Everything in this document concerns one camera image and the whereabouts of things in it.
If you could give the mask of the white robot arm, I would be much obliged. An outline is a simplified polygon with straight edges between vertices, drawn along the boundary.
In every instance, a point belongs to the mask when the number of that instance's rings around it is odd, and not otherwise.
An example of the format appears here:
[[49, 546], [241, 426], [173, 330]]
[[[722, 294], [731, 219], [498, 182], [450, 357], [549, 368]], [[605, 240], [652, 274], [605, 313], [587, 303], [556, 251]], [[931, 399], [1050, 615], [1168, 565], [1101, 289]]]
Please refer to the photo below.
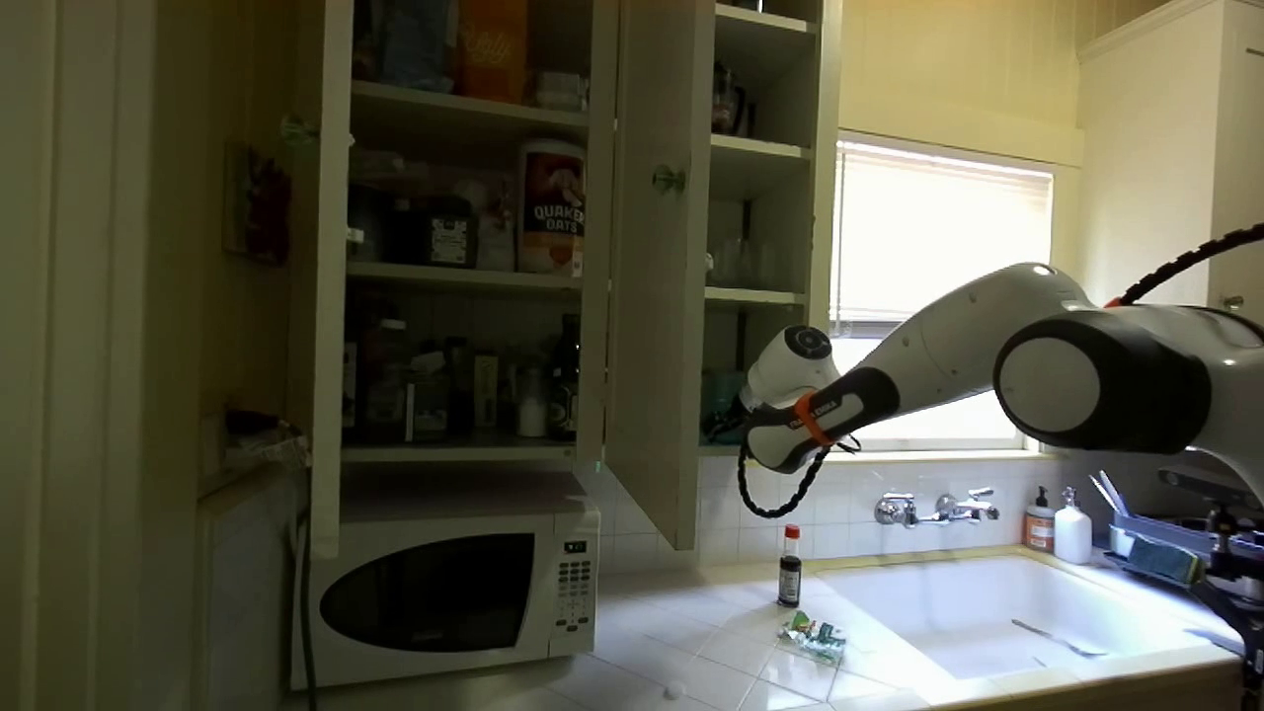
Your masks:
[[1264, 498], [1264, 332], [1200, 303], [1093, 307], [1038, 260], [946, 294], [845, 372], [824, 332], [777, 332], [747, 372], [743, 456], [794, 476], [845, 436], [978, 392], [1046, 446], [1198, 449]]

